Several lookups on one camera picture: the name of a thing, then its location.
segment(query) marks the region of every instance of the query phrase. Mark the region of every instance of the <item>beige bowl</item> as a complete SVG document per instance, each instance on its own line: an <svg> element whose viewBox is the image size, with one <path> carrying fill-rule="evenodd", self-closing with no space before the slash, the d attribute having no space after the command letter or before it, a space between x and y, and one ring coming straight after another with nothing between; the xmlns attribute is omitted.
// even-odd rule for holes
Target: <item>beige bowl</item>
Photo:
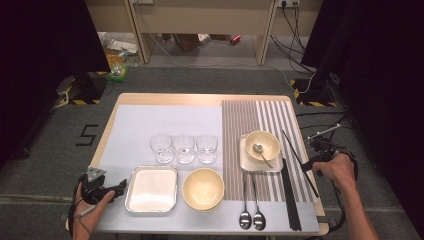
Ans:
<svg viewBox="0 0 424 240"><path fill-rule="evenodd" d="M280 153L280 141L269 132L255 131L246 137L246 151L256 160L263 161L261 154L255 152L253 149L254 144L261 144L263 148L262 155L267 160L274 159Z"/></svg>
<svg viewBox="0 0 424 240"><path fill-rule="evenodd" d="M184 181L184 200L195 210L211 210L221 202L223 196L224 181L210 168L194 170Z"/></svg>

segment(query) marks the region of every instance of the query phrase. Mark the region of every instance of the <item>metal spoon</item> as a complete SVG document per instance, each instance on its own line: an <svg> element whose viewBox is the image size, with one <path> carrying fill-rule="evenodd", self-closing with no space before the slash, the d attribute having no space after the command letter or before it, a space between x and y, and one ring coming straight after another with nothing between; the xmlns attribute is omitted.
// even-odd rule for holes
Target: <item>metal spoon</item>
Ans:
<svg viewBox="0 0 424 240"><path fill-rule="evenodd" d="M252 217L247 211L246 207L246 173L243 171L243 197L244 197L244 211L240 214L240 227L247 230L252 226Z"/></svg>
<svg viewBox="0 0 424 240"><path fill-rule="evenodd" d="M271 164L269 164L268 160L264 157L264 155L262 155L262 153L263 153L263 151L264 151L264 148L262 147L262 145L261 145L261 144L259 144L259 143L255 143L255 144L253 144L253 150L255 150L255 152L257 152L257 153L261 154L261 156L262 156L262 158L263 158L264 162L266 163L266 165L268 165L268 167L270 167L270 168L274 168Z"/></svg>
<svg viewBox="0 0 424 240"><path fill-rule="evenodd" d="M265 216L259 211L259 203L258 203L258 197L256 196L256 183L255 178L252 176L252 182L253 182L253 191L255 192L255 200L256 200L256 208L257 211L255 215L253 216L253 225L255 226L256 230L262 231L264 230L266 226L266 220Z"/></svg>

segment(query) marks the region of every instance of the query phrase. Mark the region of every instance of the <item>black chopsticks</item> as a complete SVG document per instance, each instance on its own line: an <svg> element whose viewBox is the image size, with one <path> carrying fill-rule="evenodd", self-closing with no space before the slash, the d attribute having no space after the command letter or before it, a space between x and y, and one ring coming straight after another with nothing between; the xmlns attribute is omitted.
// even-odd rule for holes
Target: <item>black chopsticks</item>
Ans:
<svg viewBox="0 0 424 240"><path fill-rule="evenodd" d="M290 228L294 231L302 231L300 225L299 213L297 212L296 200L293 195L293 188L291 186L289 170L287 167L287 161L283 158L284 167L281 170L281 176L283 178L284 194L286 196L287 213L289 215Z"/></svg>
<svg viewBox="0 0 424 240"><path fill-rule="evenodd" d="M293 145L291 144L291 142L289 140L289 137L287 137L286 132L284 132L284 130L281 130L281 131L283 132L284 137L286 137L286 140L289 143L290 148L293 151L294 156L296 157L297 162L299 163L300 166L302 166L302 162L300 161L299 156L297 156L296 151L294 150L294 147L293 147ZM306 172L304 172L303 169L302 169L302 172L303 172L303 174L305 174L306 180L308 180L309 186L311 186L312 191L314 191L315 197L319 198L318 192L315 189L314 185L312 184L311 179L309 178L308 174Z"/></svg>

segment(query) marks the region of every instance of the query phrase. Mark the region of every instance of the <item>metal tray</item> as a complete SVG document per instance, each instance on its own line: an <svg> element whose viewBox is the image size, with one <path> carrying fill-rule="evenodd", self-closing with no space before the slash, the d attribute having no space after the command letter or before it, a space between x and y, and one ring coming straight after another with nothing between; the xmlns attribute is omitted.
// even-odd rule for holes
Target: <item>metal tray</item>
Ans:
<svg viewBox="0 0 424 240"><path fill-rule="evenodd" d="M125 207L130 212L170 211L177 195L177 169L172 166L140 166L134 169Z"/></svg>

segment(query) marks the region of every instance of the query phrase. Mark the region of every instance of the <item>clear glass cup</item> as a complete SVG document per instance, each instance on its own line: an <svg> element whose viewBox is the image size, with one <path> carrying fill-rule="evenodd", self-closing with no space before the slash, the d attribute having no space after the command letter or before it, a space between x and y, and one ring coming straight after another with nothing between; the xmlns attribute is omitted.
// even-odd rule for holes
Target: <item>clear glass cup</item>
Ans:
<svg viewBox="0 0 424 240"><path fill-rule="evenodd" d="M180 163L187 164L194 159L194 138L187 134L181 134L174 138L173 146L175 156Z"/></svg>
<svg viewBox="0 0 424 240"><path fill-rule="evenodd" d="M212 163L216 159L218 139L210 134L204 134L197 138L197 158L202 163Z"/></svg>
<svg viewBox="0 0 424 240"><path fill-rule="evenodd" d="M160 163L168 163L174 158L172 138L165 133L155 135L150 140L150 148L153 150L156 160Z"/></svg>

